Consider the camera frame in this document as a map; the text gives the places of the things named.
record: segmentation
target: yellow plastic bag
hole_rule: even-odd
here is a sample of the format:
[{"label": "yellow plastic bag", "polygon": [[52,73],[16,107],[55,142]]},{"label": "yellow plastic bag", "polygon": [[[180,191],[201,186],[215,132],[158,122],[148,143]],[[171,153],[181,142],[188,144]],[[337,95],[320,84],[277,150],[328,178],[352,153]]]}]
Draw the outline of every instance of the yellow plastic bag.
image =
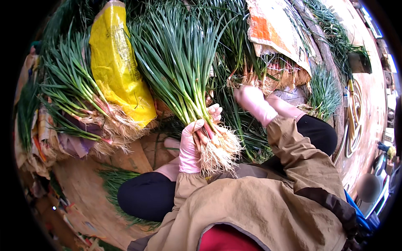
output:
[{"label": "yellow plastic bag", "polygon": [[91,69],[106,100],[120,105],[143,128],[156,117],[156,111],[126,34],[125,4],[111,0],[92,25]]}]

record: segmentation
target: garden hose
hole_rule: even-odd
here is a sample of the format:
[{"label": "garden hose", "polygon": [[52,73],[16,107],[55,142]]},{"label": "garden hose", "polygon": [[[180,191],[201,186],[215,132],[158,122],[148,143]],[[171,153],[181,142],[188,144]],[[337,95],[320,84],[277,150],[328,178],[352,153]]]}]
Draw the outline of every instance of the garden hose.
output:
[{"label": "garden hose", "polygon": [[[362,111],[362,95],[361,86],[357,80],[348,81],[348,91],[350,96],[348,97],[349,106],[347,107],[348,119],[345,124],[345,130],[343,133],[342,143],[339,149],[345,146],[345,157],[350,158],[352,154],[357,150],[360,142],[362,132],[361,111]],[[341,150],[338,151],[334,159],[334,165],[338,161]]]}]

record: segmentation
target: jacket sleeve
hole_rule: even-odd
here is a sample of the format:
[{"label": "jacket sleeve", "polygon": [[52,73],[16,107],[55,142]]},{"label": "jacket sleeve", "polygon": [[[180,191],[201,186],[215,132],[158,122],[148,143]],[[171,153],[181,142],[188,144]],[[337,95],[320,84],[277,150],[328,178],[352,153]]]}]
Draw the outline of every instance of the jacket sleeve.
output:
[{"label": "jacket sleeve", "polygon": [[267,139],[273,153],[281,159],[285,173],[294,181],[295,194],[303,188],[322,188],[346,200],[331,159],[297,131],[293,118],[276,116],[267,126]]},{"label": "jacket sleeve", "polygon": [[180,172],[177,176],[176,190],[174,192],[174,207],[178,210],[186,199],[197,189],[207,185],[207,181],[200,173]]},{"label": "jacket sleeve", "polygon": [[342,182],[328,155],[303,137],[293,118],[276,116],[267,126],[267,139],[294,181],[295,195],[313,200],[330,210],[342,223],[347,238],[357,234],[356,210],[346,202]]},{"label": "jacket sleeve", "polygon": [[162,224],[148,241],[147,250],[162,250],[180,207],[184,204],[190,195],[207,185],[207,181],[200,173],[184,173],[180,172],[177,176],[176,189],[174,193],[174,206],[171,212],[167,213],[163,218]]}]

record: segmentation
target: gloved hand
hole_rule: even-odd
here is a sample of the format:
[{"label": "gloved hand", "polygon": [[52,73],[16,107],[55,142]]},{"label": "gloved hand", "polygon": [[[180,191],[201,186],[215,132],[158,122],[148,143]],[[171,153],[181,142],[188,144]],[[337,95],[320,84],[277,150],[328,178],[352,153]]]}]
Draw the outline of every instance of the gloved hand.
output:
[{"label": "gloved hand", "polygon": [[[222,107],[214,104],[207,109],[212,117],[212,122],[217,124],[221,119]],[[200,153],[194,143],[193,133],[204,126],[204,120],[191,122],[181,133],[179,171],[185,173],[199,173],[201,171]]]},{"label": "gloved hand", "polygon": [[244,110],[249,111],[266,127],[278,115],[274,108],[264,99],[263,92],[253,86],[241,86],[234,91],[234,97]]}]

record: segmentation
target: red shirt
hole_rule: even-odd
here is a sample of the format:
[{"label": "red shirt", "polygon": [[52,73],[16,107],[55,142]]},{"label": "red shirt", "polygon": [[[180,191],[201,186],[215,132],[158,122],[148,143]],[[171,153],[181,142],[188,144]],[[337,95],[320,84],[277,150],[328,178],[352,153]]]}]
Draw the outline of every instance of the red shirt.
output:
[{"label": "red shirt", "polygon": [[262,251],[250,237],[226,224],[214,225],[201,238],[199,251]]}]

